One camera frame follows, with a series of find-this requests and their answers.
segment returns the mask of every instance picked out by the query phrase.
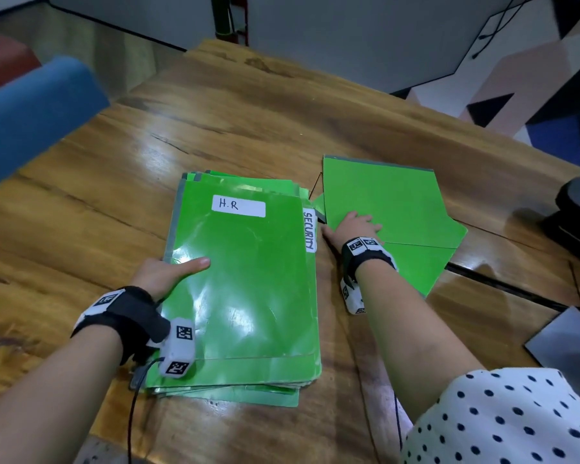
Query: forearm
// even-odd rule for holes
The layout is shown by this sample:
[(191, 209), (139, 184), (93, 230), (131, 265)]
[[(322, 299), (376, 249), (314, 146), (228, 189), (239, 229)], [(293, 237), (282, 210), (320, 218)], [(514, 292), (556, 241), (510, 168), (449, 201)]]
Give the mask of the forearm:
[(110, 327), (84, 328), (0, 398), (0, 464), (70, 463), (121, 361)]
[(391, 385), (412, 421), (457, 376), (483, 368), (389, 264), (368, 260), (356, 277)]

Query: human hand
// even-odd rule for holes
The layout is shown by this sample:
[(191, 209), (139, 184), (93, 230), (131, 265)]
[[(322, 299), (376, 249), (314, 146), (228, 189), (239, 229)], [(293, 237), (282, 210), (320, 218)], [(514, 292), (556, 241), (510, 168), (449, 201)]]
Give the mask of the human hand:
[(382, 225), (374, 225), (370, 223), (371, 220), (371, 215), (358, 216), (356, 211), (350, 211), (335, 231), (327, 225), (323, 225), (322, 234), (338, 252), (341, 252), (341, 247), (356, 237), (374, 237), (378, 239), (376, 233), (382, 229)]
[(172, 291), (187, 275), (206, 270), (210, 264), (208, 257), (194, 258), (183, 264), (167, 264), (155, 258), (147, 258), (129, 284), (145, 289), (156, 302)]

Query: person's left hand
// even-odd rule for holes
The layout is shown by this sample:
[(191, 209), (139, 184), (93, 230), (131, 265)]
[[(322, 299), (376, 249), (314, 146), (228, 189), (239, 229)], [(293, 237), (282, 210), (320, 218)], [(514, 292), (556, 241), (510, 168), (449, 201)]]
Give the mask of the person's left hand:
[(210, 264), (208, 257), (194, 258), (183, 264), (167, 264), (161, 260), (147, 258), (129, 284), (145, 289), (156, 302), (172, 291), (172, 288), (187, 275), (206, 270)]

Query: geometric wall mural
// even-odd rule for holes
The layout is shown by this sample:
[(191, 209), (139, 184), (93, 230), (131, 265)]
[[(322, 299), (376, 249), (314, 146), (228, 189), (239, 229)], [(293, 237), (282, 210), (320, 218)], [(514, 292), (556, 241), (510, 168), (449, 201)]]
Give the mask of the geometric wall mural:
[(478, 36), (454, 74), (393, 95), (580, 166), (580, 0), (507, 10), (481, 51), (501, 17), (488, 19), (487, 38)]

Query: red chair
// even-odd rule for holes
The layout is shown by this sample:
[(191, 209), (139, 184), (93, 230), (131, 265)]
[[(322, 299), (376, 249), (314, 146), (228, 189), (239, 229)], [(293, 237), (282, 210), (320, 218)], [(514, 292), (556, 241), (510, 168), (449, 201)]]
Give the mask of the red chair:
[(40, 66), (30, 48), (0, 35), (0, 86)]

